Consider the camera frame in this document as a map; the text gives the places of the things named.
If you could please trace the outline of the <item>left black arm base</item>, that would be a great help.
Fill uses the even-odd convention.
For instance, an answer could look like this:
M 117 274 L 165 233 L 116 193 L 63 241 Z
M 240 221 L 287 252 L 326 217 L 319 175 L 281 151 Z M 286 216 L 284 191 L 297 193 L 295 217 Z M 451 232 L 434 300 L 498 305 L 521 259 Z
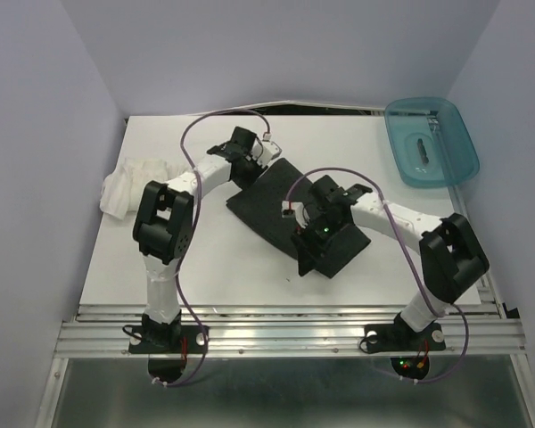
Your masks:
M 169 324 L 143 314 L 140 325 L 124 325 L 128 353 L 148 356 L 147 371 L 163 387 L 186 385 L 202 367 L 208 353 L 209 327 L 184 325 L 182 311 Z

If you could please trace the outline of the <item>white pleated skirt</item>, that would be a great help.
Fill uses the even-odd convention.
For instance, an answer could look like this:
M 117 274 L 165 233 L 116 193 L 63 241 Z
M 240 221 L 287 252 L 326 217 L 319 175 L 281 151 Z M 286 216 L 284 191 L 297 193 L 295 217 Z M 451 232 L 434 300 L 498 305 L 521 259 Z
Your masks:
M 126 157 L 103 180 L 100 210 L 123 220 L 129 212 L 138 210 L 144 188 L 149 182 L 166 182 L 186 171 L 187 166 L 183 162 Z

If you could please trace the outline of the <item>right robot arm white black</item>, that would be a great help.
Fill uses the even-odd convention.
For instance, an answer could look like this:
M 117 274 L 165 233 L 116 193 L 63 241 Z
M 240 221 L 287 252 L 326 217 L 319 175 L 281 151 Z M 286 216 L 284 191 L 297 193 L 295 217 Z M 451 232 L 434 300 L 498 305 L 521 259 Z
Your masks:
M 301 275 L 315 268 L 347 226 L 371 229 L 395 240 L 405 256 L 411 251 L 419 255 L 421 264 L 409 266 L 418 292 L 392 327 L 393 340 L 403 348 L 419 343 L 424 329 L 444 317 L 490 268 L 471 224 L 459 213 L 445 218 L 425 214 L 388 202 L 376 184 L 344 189 L 329 176 L 318 179 L 309 192 L 317 206 L 315 217 L 289 194 L 281 202 L 282 215 L 298 225 L 292 239 Z

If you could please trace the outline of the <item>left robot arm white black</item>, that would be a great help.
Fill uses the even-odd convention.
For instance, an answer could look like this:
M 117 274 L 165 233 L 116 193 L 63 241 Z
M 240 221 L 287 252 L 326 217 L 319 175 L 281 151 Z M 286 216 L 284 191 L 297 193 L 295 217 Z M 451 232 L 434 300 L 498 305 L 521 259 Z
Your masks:
M 147 304 L 142 324 L 159 350 L 180 343 L 181 308 L 176 281 L 179 264 L 193 238 L 194 221 L 204 196 L 225 183 L 250 187 L 278 158 L 282 149 L 266 132 L 257 136 L 236 127 L 228 141 L 214 145 L 189 171 L 166 183 L 149 182 L 143 191 L 133 239 L 144 256 Z

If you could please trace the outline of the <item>black skirt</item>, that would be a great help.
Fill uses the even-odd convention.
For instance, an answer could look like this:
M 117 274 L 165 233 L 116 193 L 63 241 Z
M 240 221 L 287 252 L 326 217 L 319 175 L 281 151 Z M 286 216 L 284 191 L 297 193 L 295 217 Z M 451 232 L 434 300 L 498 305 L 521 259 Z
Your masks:
M 297 252 L 292 244 L 292 232 L 297 223 L 293 218 L 283 218 L 281 215 L 281 203 L 288 190 L 292 190 L 292 196 L 297 202 L 305 204 L 310 220 L 326 215 L 334 221 L 350 218 L 353 223 L 350 207 L 359 196 L 371 191 L 360 184 L 343 189 L 328 175 L 312 183 L 303 178 L 301 172 L 288 160 L 280 159 L 250 188 L 227 200 L 226 207 L 251 231 L 296 260 Z M 351 239 L 355 245 L 355 257 L 371 243 L 371 239 L 355 224 L 351 229 Z M 352 259 L 346 262 L 345 259 L 332 259 L 327 256 L 314 270 L 332 278 L 351 261 Z

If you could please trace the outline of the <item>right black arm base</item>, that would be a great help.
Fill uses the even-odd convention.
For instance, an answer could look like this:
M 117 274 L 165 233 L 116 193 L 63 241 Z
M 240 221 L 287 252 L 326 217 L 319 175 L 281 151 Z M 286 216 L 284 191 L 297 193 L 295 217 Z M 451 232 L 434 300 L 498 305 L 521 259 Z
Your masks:
M 396 353 L 391 357 L 395 374 L 419 382 L 429 373 L 430 354 L 444 351 L 446 342 L 440 324 L 432 322 L 417 333 L 397 315 L 390 323 L 366 325 L 358 348 L 367 355 Z

